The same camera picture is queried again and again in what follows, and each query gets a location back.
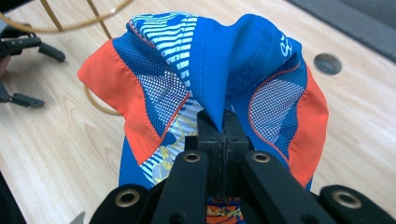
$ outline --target wooden table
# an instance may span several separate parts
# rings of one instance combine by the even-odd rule
[[[114,5],[103,1],[103,7]],[[88,7],[67,1],[65,23]],[[272,21],[304,45],[304,57],[330,109],[328,136],[313,191],[341,184],[360,191],[396,217],[396,65],[285,1],[136,0],[106,21],[114,36],[136,14],[187,11],[232,24],[246,13]],[[10,14],[33,25],[51,24],[38,1]],[[28,223],[68,223],[86,211],[88,222],[118,185],[123,118],[94,108],[76,73],[106,41],[99,25],[59,35],[40,35],[62,50],[64,63],[35,49],[11,60],[3,82],[46,102],[39,109],[0,105],[0,169]],[[337,76],[313,65],[322,52],[343,64]]]

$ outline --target striped fabric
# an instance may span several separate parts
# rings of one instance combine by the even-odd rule
[[[172,166],[178,153],[184,150],[184,138],[197,134],[197,113],[201,110],[201,106],[191,97],[180,109],[166,134],[173,137],[168,138],[168,141],[165,138],[154,154],[140,165],[152,186],[168,177],[169,165]]]
[[[185,13],[142,15],[131,19],[134,31],[154,46],[166,62],[180,74],[186,87],[193,31],[198,16]]]

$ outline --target black clamp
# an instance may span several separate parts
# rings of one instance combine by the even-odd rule
[[[66,58],[60,50],[43,43],[35,33],[23,32],[7,26],[0,37],[5,39],[0,41],[3,51],[11,56],[21,54],[24,49],[38,47],[39,53],[43,53],[60,63],[64,62]]]
[[[169,177],[144,189],[112,190],[91,223],[205,223],[208,197],[238,197],[246,223],[396,223],[370,199],[343,186],[319,196],[304,189],[274,155],[252,150],[236,115],[219,133],[205,111],[198,136],[187,137]]]
[[[16,105],[22,105],[26,107],[30,106],[34,108],[38,108],[44,105],[44,101],[20,93],[14,93],[13,96],[10,96],[5,86],[0,81],[0,103],[8,103],[8,102]]]

